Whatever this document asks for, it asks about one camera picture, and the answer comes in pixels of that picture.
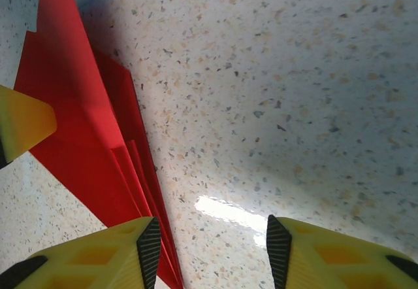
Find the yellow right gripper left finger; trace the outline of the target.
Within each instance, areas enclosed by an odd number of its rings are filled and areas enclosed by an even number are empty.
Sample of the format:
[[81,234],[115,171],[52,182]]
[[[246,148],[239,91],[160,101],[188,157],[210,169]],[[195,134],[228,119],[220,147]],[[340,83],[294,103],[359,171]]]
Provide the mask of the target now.
[[0,274],[0,289],[154,289],[156,217],[141,217],[34,253]]

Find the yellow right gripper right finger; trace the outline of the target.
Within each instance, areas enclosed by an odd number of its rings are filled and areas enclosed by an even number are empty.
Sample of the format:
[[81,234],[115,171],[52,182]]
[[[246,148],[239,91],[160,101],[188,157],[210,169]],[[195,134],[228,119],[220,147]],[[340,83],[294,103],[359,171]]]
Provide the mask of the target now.
[[269,215],[275,289],[418,289],[418,263],[391,248]]

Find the red cloth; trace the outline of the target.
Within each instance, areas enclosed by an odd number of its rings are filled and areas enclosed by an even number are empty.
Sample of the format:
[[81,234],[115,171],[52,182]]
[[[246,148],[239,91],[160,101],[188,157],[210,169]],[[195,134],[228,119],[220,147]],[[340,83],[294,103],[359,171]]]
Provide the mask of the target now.
[[131,73],[91,47],[75,0],[39,0],[14,87],[56,115],[56,131],[32,155],[104,225],[158,218],[157,274],[184,289]]

